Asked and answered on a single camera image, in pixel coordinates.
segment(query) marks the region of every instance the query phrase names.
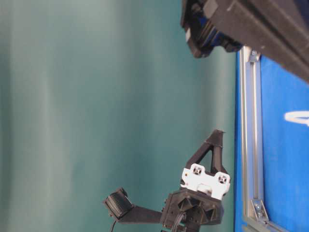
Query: triangular black support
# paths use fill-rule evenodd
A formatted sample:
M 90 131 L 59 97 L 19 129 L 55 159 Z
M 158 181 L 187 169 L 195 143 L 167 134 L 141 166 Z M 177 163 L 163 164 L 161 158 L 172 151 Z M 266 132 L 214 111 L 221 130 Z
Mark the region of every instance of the triangular black support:
M 214 130 L 209 138 L 201 145 L 196 153 L 189 159 L 186 168 L 190 169 L 194 163 L 199 164 L 209 151 L 212 151 L 211 172 L 215 175 L 217 172 L 227 173 L 222 165 L 223 131 Z

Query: teal fabric backdrop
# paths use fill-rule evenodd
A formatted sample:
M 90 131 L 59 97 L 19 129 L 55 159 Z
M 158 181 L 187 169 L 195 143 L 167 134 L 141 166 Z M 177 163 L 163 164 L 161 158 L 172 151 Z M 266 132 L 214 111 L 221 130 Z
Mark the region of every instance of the teal fabric backdrop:
M 106 232 L 119 186 L 161 210 L 215 128 L 233 181 L 235 55 L 194 59 L 180 14 L 180 0 L 0 2 L 1 232 Z M 233 231 L 233 185 L 224 207 L 201 231 Z

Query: black cable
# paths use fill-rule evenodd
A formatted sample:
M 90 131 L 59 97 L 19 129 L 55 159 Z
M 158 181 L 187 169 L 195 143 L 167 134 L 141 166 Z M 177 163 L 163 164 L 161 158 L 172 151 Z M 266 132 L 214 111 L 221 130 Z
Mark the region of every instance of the black cable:
M 112 223 L 112 226 L 111 226 L 111 229 L 110 229 L 110 232 L 112 232 L 114 230 L 114 227 L 115 227 L 115 224 L 116 224 L 116 220 Z
M 177 227 L 178 225 L 180 225 L 184 217 L 185 217 L 185 212 L 181 212 L 177 215 L 174 225 L 172 226 L 171 232 L 177 232 Z

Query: white mounting plate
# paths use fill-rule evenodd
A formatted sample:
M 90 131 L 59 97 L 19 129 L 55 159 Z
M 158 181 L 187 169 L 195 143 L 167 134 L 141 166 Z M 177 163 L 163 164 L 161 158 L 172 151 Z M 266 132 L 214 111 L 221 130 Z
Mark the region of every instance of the white mounting plate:
M 222 172 L 217 172 L 215 176 L 205 173 L 205 167 L 199 164 L 192 164 L 190 169 L 184 168 L 182 179 L 183 188 L 193 191 L 204 192 L 207 195 L 222 200 L 224 194 L 230 189 L 231 177 Z

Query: blue panel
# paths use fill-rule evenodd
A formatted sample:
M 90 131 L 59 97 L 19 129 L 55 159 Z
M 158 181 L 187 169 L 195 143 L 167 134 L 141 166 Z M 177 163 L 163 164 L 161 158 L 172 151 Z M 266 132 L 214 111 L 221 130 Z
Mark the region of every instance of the blue panel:
M 284 120 L 309 110 L 309 85 L 266 57 L 261 79 L 266 209 L 284 228 L 309 231 L 309 127 Z
M 236 57 L 236 108 L 235 108 L 235 232 L 242 231 L 241 227 L 246 224 L 242 220 L 242 171 L 241 171 L 241 111 L 240 111 L 240 76 L 239 76 L 239 53 Z

